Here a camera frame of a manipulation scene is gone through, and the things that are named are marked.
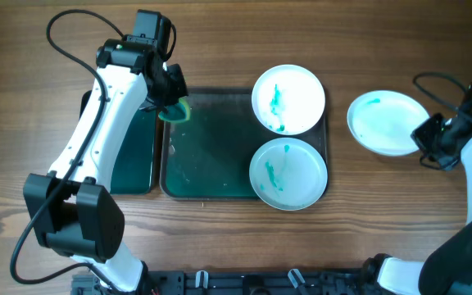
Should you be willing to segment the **white plate with green stain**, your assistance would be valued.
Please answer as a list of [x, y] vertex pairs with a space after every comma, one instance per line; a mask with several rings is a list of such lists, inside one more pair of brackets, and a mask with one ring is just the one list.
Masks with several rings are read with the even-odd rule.
[[298, 211], [324, 195], [329, 172], [314, 147], [301, 139], [284, 137], [257, 149], [250, 161], [249, 179], [256, 195], [269, 206]]

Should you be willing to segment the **green and yellow sponge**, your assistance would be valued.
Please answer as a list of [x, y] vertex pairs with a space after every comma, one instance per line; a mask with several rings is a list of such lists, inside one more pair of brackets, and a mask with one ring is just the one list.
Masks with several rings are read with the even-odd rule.
[[174, 124], [184, 123], [190, 120], [190, 117], [191, 109], [185, 98], [180, 98], [175, 105], [165, 107], [158, 114], [160, 120]]

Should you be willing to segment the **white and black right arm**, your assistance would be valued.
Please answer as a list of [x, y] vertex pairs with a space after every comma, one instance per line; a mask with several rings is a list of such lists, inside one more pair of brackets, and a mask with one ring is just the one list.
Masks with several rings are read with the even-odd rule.
[[423, 261], [378, 254], [368, 259], [360, 286], [387, 294], [472, 294], [472, 116], [435, 115], [412, 138], [428, 157], [449, 167], [461, 163], [466, 179], [466, 224]]

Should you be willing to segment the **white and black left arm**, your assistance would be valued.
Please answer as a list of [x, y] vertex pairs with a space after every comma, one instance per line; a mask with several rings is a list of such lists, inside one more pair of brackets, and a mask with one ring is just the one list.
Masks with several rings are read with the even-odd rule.
[[123, 241], [125, 216], [110, 194], [116, 159], [129, 126], [140, 110], [190, 112], [187, 86], [179, 65], [167, 65], [175, 44], [127, 35], [100, 48], [93, 89], [74, 133], [45, 175], [31, 174], [23, 195], [30, 222], [11, 256], [12, 278], [42, 283], [17, 273], [24, 241], [38, 244], [85, 267], [111, 293], [138, 293], [146, 266]]

